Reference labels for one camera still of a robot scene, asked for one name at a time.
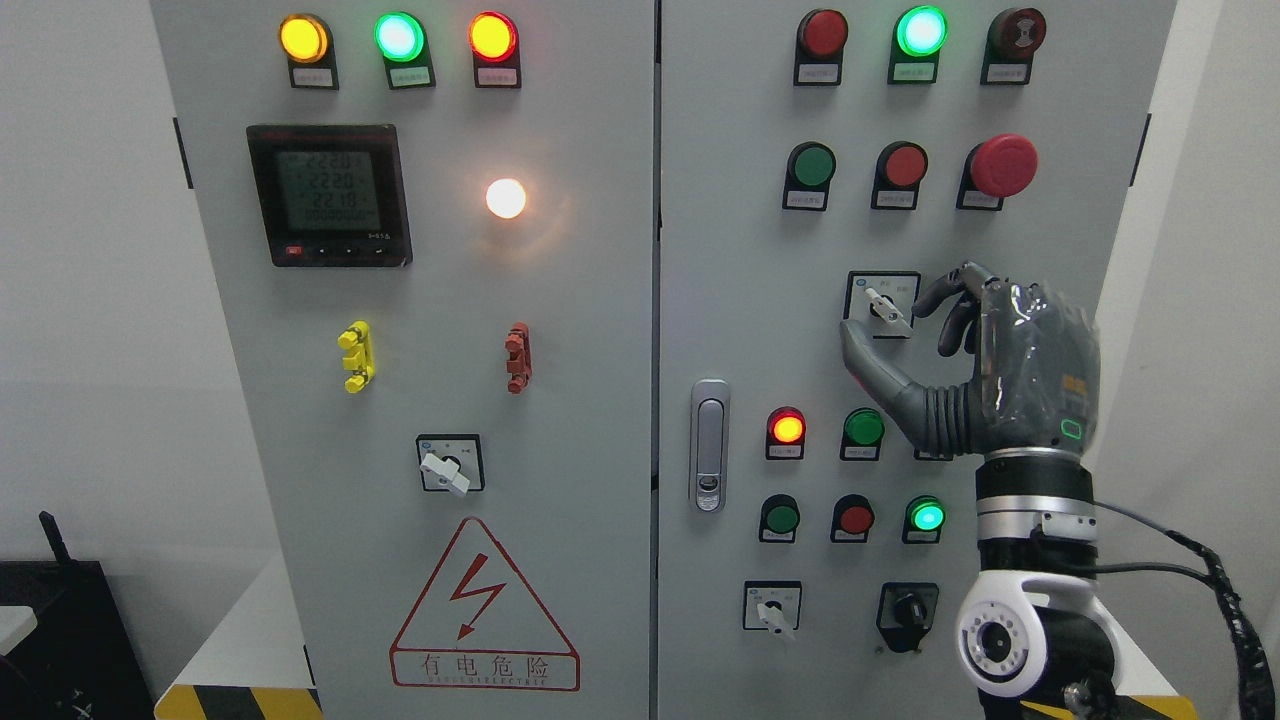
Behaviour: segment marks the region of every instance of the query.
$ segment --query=warning sign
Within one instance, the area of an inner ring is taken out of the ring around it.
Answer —
[[[401,687],[577,692],[581,664],[511,555],[465,518],[390,648]]]

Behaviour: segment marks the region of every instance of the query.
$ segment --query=gray metal panel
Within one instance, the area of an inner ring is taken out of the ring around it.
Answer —
[[[841,424],[872,405],[845,372],[836,324],[849,270],[918,270],[928,283],[973,258],[1047,281],[1093,307],[1102,286],[1147,102],[1172,17],[1170,0],[1037,4],[1048,35],[1027,87],[979,85],[983,44],[1004,1],[943,4],[951,37],[933,86],[884,82],[891,31],[910,3],[851,1],[844,85],[792,87],[796,26],[813,5],[756,0],[663,4],[659,486],[659,717],[980,716],[951,626],[977,569],[973,470],[924,462],[890,425],[878,462],[837,460]],[[957,211],[963,163],[1000,132],[1037,143],[1036,181],[1000,213]],[[876,159],[906,140],[929,154],[915,211],[870,210]],[[785,164],[804,141],[837,170],[826,213],[782,210]],[[940,359],[941,316],[884,343],[931,383],[969,377]],[[733,392],[732,475],[721,512],[687,500],[689,392]],[[765,461],[769,413],[804,411],[801,461]],[[760,503],[792,495],[795,544],[756,542]],[[876,509],[867,544],[833,544],[833,503]],[[905,506],[929,493],[951,510],[937,546],[900,541]],[[744,632],[745,580],[801,580],[795,643]],[[938,624],[919,655],[879,652],[881,584],[936,582]]]
[[[333,31],[338,92],[289,88],[275,32],[300,9]],[[438,87],[387,88],[371,41],[385,9],[422,20]],[[325,716],[645,717],[653,8],[509,9],[520,91],[472,86],[466,28],[484,9],[154,3]],[[394,123],[413,263],[273,268],[244,141],[255,123]],[[511,223],[483,204],[504,176],[530,193]],[[335,338],[356,319],[372,328],[378,377],[347,396]],[[503,372],[516,320],[534,350],[518,397]],[[485,491],[422,492],[415,437],[471,432]],[[467,515],[577,648],[580,692],[393,687],[390,643]]]

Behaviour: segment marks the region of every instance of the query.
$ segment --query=robotic arm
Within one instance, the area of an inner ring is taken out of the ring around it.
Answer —
[[[854,320],[841,324],[845,366],[920,452],[986,456],[977,473],[982,571],[955,641],[987,717],[1020,719],[1020,700],[1108,717],[1120,664],[1115,620],[1089,573],[1097,523],[1080,466],[1097,419],[1092,323],[1048,288],[975,263],[933,283],[913,311],[928,316],[952,295],[960,299],[938,351],[950,356],[963,343],[974,354],[968,382],[916,383]]]

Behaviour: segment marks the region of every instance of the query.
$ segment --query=green indicator light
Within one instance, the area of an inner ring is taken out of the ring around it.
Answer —
[[[1070,419],[1062,420],[1060,428],[1062,430],[1062,434],[1071,439],[1080,439],[1084,437],[1084,428],[1080,427],[1080,424],[1076,423],[1075,420]]]
[[[794,507],[780,505],[764,516],[764,527],[771,533],[785,536],[800,527],[800,514]]]
[[[876,410],[856,410],[845,420],[845,437],[854,445],[876,445],[884,437],[884,420]]]
[[[422,53],[426,35],[408,13],[387,13],[374,26],[374,41],[383,56],[393,63],[408,63]]]
[[[897,46],[913,58],[937,53],[947,41],[947,17],[933,5],[916,5],[897,20]]]
[[[792,172],[800,184],[818,187],[836,174],[836,156],[826,147],[806,147],[796,155]]]
[[[947,514],[937,500],[918,500],[911,503],[911,524],[916,529],[933,532],[947,520]]]

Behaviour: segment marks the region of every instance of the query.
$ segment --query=white light bulb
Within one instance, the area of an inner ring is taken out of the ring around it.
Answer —
[[[484,195],[484,201],[489,206],[489,211],[504,220],[509,220],[524,213],[527,200],[529,196],[525,193],[525,186],[520,184],[520,181],[515,178],[493,181]]]

